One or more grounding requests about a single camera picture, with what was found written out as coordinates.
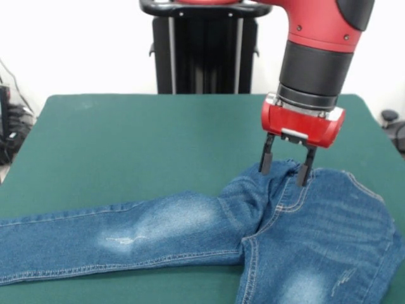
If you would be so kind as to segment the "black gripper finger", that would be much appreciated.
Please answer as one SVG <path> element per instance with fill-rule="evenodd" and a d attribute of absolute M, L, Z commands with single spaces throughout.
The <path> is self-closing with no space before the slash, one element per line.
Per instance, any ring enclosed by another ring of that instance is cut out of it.
<path fill-rule="evenodd" d="M 273 160 L 273 153 L 271 151 L 273 142 L 275 139 L 275 135 L 271 133 L 267 133 L 266 140 L 263 146 L 263 151 L 261 155 L 261 160 L 259 164 L 259 172 L 262 174 L 268 174 L 270 172 L 272 160 Z"/>
<path fill-rule="evenodd" d="M 297 185 L 300 187 L 304 187 L 307 184 L 309 173 L 312 169 L 313 162 L 315 159 L 315 154 L 316 154 L 316 147 L 307 146 L 306 159 L 304 163 L 301 165 L 297 175 Z"/>

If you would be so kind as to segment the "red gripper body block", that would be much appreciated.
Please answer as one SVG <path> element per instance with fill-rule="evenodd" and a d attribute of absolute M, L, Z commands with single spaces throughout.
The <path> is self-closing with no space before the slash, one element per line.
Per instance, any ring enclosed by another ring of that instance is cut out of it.
<path fill-rule="evenodd" d="M 282 101 L 275 93 L 266 95 L 261 110 L 262 128 L 276 136 L 297 138 L 300 143 L 329 148 L 344 122 L 346 111 L 309 110 Z"/>

